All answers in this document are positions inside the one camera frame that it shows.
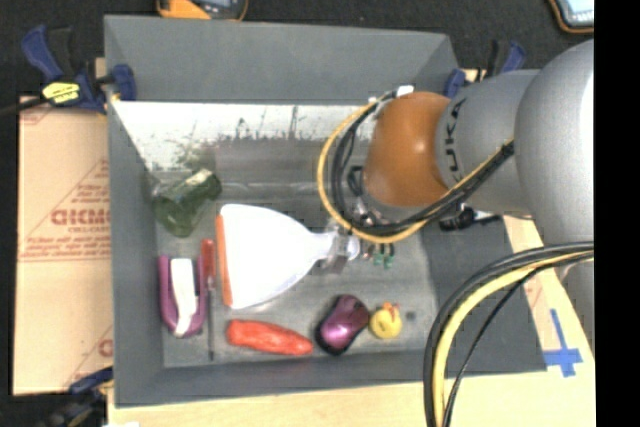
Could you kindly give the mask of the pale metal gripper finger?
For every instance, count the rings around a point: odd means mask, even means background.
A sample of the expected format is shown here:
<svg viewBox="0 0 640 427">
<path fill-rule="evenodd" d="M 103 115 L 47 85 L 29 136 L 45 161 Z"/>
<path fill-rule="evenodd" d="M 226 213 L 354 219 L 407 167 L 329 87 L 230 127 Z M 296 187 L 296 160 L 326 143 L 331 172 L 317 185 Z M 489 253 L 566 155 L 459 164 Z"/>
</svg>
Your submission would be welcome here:
<svg viewBox="0 0 640 427">
<path fill-rule="evenodd" d="M 326 276 L 342 273 L 344 267 L 349 262 L 349 258 L 346 256 L 333 255 L 326 259 L 319 260 L 313 267 L 314 276 Z"/>
<path fill-rule="evenodd" d="M 350 234 L 334 229 L 327 232 L 330 239 L 329 256 L 358 256 L 360 254 L 360 240 Z"/>
</svg>

